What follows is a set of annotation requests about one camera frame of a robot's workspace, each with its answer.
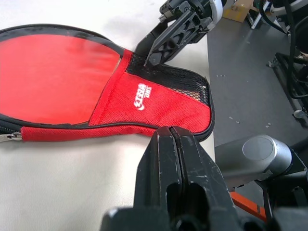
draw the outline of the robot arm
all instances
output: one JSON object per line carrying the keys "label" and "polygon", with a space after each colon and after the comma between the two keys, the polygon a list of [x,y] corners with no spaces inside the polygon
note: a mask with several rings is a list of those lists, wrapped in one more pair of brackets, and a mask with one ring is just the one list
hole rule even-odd
{"label": "robot arm", "polygon": [[222,17],[226,0],[168,0],[160,8],[160,23],[138,44],[145,64],[163,64],[187,44],[197,43]]}

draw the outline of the silver cylinder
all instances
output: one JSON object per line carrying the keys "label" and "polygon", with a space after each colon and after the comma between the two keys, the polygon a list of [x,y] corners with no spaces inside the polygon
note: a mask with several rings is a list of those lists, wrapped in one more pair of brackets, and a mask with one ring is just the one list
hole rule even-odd
{"label": "silver cylinder", "polygon": [[258,135],[215,147],[216,164],[229,190],[253,180],[283,173],[291,164],[289,147],[270,136]]}

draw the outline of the black mesh fabric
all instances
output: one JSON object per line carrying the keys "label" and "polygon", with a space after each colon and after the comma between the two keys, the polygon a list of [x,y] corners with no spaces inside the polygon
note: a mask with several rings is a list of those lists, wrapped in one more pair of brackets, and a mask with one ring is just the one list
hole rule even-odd
{"label": "black mesh fabric", "polygon": [[209,84],[206,78],[168,65],[145,67],[144,62],[144,57],[133,54],[127,72],[185,94],[209,106]]}

